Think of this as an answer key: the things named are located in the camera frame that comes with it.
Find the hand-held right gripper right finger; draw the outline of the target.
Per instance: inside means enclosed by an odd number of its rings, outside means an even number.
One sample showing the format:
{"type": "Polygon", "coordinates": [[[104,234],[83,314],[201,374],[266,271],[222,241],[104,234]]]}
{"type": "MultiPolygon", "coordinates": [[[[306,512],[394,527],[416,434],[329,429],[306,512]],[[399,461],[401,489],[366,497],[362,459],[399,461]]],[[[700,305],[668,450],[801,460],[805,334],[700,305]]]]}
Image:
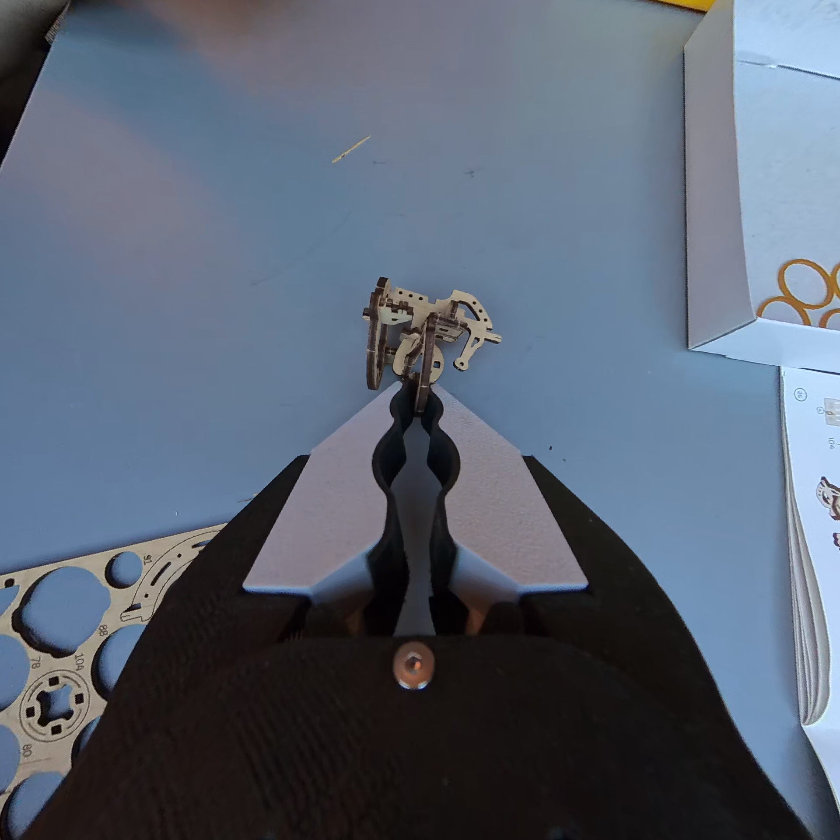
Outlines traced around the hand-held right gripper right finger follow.
{"type": "Polygon", "coordinates": [[[521,452],[441,388],[422,426],[440,483],[429,542],[437,635],[473,634],[490,609],[588,581],[521,452]]]}

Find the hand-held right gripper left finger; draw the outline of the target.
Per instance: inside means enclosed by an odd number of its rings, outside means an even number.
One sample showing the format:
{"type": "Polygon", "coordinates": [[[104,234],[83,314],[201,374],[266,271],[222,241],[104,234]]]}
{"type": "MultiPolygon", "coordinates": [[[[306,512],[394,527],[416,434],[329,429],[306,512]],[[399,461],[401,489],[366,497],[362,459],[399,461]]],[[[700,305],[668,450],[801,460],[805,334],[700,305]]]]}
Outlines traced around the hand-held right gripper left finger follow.
{"type": "Polygon", "coordinates": [[[414,389],[394,384],[315,447],[245,577],[392,636],[410,571],[392,483],[406,462],[414,389]]]}

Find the small wooden model assembly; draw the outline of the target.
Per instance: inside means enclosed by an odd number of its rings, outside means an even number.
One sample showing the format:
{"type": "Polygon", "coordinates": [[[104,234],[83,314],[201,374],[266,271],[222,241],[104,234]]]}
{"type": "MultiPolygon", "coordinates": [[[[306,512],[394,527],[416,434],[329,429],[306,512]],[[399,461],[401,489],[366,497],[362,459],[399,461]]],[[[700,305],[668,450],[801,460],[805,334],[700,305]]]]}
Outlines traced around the small wooden model assembly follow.
{"type": "Polygon", "coordinates": [[[473,295],[454,290],[446,299],[432,301],[418,292],[394,288],[386,277],[378,279],[363,319],[369,323],[368,387],[378,390],[390,365],[397,376],[414,382],[416,416],[424,414],[432,385],[444,369],[441,343],[455,343],[468,333],[465,348],[454,360],[457,371],[467,371],[478,348],[502,340],[473,295]]]}

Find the laser-cut wooden parts sheet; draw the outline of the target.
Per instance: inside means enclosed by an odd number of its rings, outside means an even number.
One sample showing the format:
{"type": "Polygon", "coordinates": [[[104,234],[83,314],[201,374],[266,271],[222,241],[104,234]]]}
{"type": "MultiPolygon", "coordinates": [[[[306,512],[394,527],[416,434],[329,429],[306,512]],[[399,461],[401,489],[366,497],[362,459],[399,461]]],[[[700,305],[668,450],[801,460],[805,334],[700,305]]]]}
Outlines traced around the laser-cut wooden parts sheet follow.
{"type": "Polygon", "coordinates": [[[71,770],[165,594],[225,522],[15,570],[2,564],[2,838],[71,770]]]}

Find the open instruction booklet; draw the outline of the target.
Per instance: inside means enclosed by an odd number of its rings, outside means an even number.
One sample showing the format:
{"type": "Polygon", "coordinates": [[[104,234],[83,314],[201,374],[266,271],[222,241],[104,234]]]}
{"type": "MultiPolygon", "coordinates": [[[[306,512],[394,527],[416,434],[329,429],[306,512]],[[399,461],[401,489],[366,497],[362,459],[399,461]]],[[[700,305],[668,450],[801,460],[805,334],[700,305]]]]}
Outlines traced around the open instruction booklet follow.
{"type": "Polygon", "coordinates": [[[839,803],[839,377],[780,369],[801,726],[839,803]]]}

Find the orange rubber bands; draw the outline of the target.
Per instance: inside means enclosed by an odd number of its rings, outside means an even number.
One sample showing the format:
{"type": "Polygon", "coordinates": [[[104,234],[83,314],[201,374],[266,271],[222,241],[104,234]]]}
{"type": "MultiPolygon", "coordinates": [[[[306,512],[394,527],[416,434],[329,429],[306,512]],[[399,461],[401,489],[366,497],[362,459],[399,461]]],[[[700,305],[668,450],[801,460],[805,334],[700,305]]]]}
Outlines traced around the orange rubber bands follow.
{"type": "Polygon", "coordinates": [[[760,319],[839,331],[839,265],[791,259],[779,268],[775,292],[758,306],[760,319]]]}

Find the white cardboard box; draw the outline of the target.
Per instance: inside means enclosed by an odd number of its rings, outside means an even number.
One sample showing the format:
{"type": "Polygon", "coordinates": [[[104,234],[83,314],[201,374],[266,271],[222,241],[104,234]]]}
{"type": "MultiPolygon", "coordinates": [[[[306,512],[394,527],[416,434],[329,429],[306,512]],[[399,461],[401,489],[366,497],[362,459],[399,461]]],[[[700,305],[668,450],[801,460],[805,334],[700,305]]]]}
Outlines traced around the white cardboard box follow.
{"type": "Polygon", "coordinates": [[[837,373],[838,331],[757,311],[839,261],[839,3],[715,2],[684,58],[688,346],[837,373]]]}

